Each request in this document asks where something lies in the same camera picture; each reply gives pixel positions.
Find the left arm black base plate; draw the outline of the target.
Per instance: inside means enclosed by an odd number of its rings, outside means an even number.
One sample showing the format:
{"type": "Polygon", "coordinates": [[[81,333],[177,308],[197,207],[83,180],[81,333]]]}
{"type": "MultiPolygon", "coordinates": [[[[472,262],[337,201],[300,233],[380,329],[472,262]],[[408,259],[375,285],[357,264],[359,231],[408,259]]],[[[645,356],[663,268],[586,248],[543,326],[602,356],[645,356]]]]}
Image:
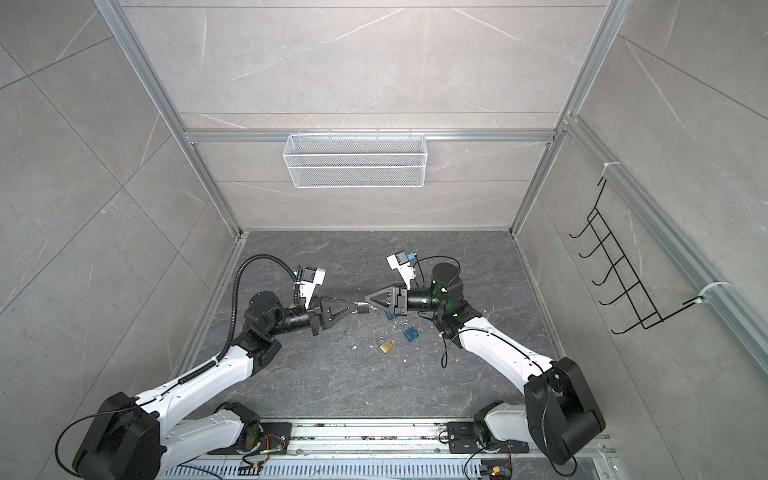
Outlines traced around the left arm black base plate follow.
{"type": "Polygon", "coordinates": [[[238,448],[242,454],[286,453],[290,443],[293,424],[287,421],[267,421],[244,427],[243,445],[238,448]]]}

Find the brass padlock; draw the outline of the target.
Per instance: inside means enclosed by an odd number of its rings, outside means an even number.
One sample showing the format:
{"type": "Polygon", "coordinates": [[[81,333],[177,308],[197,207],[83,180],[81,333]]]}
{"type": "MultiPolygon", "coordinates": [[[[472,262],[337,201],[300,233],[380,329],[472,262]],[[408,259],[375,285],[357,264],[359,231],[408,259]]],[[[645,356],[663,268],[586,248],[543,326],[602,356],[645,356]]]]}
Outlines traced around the brass padlock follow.
{"type": "Polygon", "coordinates": [[[392,338],[389,338],[389,337],[380,336],[377,342],[378,342],[378,348],[384,354],[388,354],[395,347],[395,342],[393,341],[392,338]]]}

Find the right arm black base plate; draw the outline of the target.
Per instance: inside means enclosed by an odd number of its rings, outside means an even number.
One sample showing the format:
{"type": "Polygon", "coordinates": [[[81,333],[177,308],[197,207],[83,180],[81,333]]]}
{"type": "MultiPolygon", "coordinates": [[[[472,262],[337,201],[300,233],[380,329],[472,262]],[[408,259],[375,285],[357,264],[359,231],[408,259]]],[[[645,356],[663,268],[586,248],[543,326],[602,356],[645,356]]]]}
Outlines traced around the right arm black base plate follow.
{"type": "Polygon", "coordinates": [[[480,422],[449,422],[438,434],[438,441],[447,445],[453,454],[473,453],[481,448],[486,451],[501,448],[513,454],[530,452],[527,442],[499,440],[480,422]]]}

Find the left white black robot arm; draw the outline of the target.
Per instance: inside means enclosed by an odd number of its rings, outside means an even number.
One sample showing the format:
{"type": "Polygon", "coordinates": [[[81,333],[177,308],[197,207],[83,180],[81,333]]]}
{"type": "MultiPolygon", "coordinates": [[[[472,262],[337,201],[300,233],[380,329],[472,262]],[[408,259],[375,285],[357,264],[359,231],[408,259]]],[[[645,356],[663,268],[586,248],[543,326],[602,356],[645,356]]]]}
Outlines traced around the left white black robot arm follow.
{"type": "Polygon", "coordinates": [[[303,328],[317,334],[369,309],[365,302],[331,297],[289,308],[271,291],[255,294],[241,333],[225,352],[134,397],[118,392],[88,416],[91,425],[67,473],[82,479],[154,479],[209,451],[245,443],[260,418],[240,403],[201,420],[184,419],[267,366],[281,349],[277,335],[303,328]]]}

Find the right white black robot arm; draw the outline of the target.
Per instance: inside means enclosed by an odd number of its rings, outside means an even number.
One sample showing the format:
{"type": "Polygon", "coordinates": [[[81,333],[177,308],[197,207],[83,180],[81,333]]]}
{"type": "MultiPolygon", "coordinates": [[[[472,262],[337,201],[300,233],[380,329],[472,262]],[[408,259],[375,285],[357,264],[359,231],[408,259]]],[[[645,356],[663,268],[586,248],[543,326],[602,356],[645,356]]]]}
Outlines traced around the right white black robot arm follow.
{"type": "Polygon", "coordinates": [[[522,412],[504,402],[481,409],[473,418],[473,451],[498,450],[509,443],[534,445],[555,471],[577,461],[577,453],[606,427],[604,416],[579,365],[539,354],[495,327],[463,293],[458,265],[433,267],[428,284],[414,285],[412,267],[404,281],[366,295],[391,317],[426,313],[446,347],[455,345],[492,366],[524,396],[522,412]]]}

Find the teal blue padlock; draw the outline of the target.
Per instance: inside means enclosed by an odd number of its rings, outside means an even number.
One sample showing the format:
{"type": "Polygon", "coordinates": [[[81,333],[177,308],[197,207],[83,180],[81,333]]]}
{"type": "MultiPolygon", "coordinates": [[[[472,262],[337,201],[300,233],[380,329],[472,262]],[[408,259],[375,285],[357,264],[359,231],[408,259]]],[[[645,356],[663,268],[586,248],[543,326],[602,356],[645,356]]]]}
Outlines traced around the teal blue padlock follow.
{"type": "Polygon", "coordinates": [[[420,336],[419,330],[416,327],[411,326],[409,323],[403,323],[401,325],[401,330],[404,338],[408,342],[413,342],[420,336]]]}

